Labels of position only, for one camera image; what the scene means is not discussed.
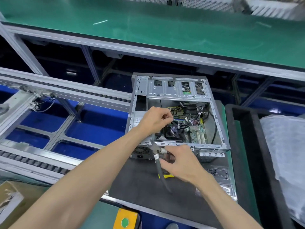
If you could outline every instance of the forearm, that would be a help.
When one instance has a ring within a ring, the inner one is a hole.
[[[262,229],[244,209],[223,191],[212,175],[207,172],[203,175],[205,178],[198,180],[195,185],[224,229]]]
[[[145,137],[136,127],[94,153],[53,185],[11,229],[78,228]]]

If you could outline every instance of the person's left arm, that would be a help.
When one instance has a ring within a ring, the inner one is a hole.
[[[173,120],[151,107],[137,127],[75,167],[25,212],[10,229],[77,229],[112,184],[135,147]]]

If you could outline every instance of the person's right arm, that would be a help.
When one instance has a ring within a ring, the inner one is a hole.
[[[175,162],[170,164],[160,159],[162,168],[196,186],[224,229],[262,229],[200,165],[189,146],[166,146],[165,149],[175,156]]]

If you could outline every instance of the metal computer chassis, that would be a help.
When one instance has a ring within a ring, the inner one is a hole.
[[[188,93],[183,91],[181,82],[189,83]],[[197,94],[195,83],[202,83],[201,94]],[[139,103],[137,101],[139,98],[146,99],[146,103]],[[230,149],[230,145],[206,77],[134,73],[131,108],[128,114],[125,133],[139,124],[148,108],[151,106],[160,107],[160,101],[163,103],[168,103],[170,101],[208,103],[216,122],[217,136],[214,144],[155,141],[158,146],[179,146],[187,144],[191,147],[192,151],[197,155],[201,162],[211,162],[215,158],[225,157],[225,152]],[[153,154],[148,148],[150,139],[154,140],[154,135],[144,139],[133,151],[131,158],[154,159]]]

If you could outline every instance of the person's left hand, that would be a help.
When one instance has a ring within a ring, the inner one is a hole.
[[[146,136],[158,133],[167,124],[173,121],[173,115],[168,108],[151,107],[143,116],[137,128]]]

